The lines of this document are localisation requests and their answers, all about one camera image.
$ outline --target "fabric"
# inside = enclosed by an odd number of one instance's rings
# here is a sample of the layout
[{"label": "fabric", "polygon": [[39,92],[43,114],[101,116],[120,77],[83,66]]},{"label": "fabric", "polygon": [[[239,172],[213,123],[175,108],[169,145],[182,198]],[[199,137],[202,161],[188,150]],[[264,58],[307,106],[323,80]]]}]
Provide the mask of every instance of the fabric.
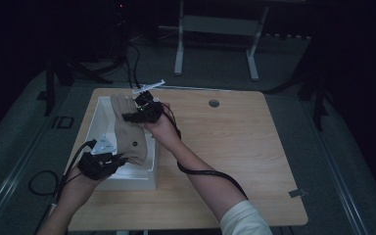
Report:
[{"label": "fabric", "polygon": [[137,113],[136,104],[132,98],[122,94],[111,96],[112,108],[115,112],[115,135],[117,139],[117,153],[123,154],[131,164],[142,165],[148,154],[145,132],[137,123],[124,121],[121,115]]},{"label": "fabric", "polygon": [[271,235],[270,228],[250,201],[231,208],[219,223],[223,235]]}]

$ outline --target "table surface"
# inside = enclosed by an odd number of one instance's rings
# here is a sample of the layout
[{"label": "table surface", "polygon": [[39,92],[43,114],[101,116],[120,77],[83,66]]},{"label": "table surface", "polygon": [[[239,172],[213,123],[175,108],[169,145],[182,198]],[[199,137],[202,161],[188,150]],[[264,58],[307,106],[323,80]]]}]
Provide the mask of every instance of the table surface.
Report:
[{"label": "table surface", "polygon": [[[93,92],[71,151],[84,143],[99,96],[130,89],[98,88]],[[264,96],[251,91],[151,90],[170,103],[182,140],[215,169],[243,187],[270,226],[303,225],[306,211],[296,190],[282,144]],[[213,108],[209,100],[217,100]],[[95,191],[73,217],[70,230],[143,230],[217,228],[218,222],[176,160],[159,153],[158,189]]]}]

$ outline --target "white cardboard box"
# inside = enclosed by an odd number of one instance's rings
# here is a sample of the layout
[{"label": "white cardboard box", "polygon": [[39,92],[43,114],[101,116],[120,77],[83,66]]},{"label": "white cardboard box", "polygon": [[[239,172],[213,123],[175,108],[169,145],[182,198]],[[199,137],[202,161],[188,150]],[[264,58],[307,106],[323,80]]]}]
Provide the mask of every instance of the white cardboard box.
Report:
[{"label": "white cardboard box", "polygon": [[[91,120],[86,141],[99,140],[103,135],[117,148],[115,136],[115,113],[111,98],[101,96]],[[142,165],[125,164],[103,181],[96,190],[155,190],[158,174],[158,146],[152,134],[145,130],[148,155]]]}]

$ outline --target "white sleeve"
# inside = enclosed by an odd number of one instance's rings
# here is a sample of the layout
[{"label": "white sleeve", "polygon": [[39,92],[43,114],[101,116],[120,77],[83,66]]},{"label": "white sleeve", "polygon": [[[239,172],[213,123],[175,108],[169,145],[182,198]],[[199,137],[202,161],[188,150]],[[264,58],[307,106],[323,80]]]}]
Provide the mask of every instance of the white sleeve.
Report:
[{"label": "white sleeve", "polygon": [[271,235],[258,209],[249,201],[243,201],[228,210],[219,225],[223,235]]}]

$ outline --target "dark background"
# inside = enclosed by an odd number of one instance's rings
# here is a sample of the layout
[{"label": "dark background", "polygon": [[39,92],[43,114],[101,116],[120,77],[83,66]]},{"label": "dark background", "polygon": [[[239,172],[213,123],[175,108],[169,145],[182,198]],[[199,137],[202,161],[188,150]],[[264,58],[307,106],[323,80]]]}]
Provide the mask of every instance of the dark background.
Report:
[{"label": "dark background", "polygon": [[[104,55],[103,48],[95,46],[97,38],[104,33],[104,23],[118,19],[109,8],[112,1],[98,2],[100,8],[91,7],[95,6],[91,0],[0,0],[0,121],[25,86],[45,69],[54,45],[67,45],[78,60]],[[123,1],[124,16],[129,25],[137,24],[155,38],[159,24],[177,25],[178,2]],[[215,4],[224,9],[223,4]],[[312,38],[300,72],[327,74],[326,87],[334,105],[376,178],[376,1],[258,4],[271,6],[263,33]],[[94,14],[94,21],[86,14]],[[100,31],[89,33],[89,26]]]}]

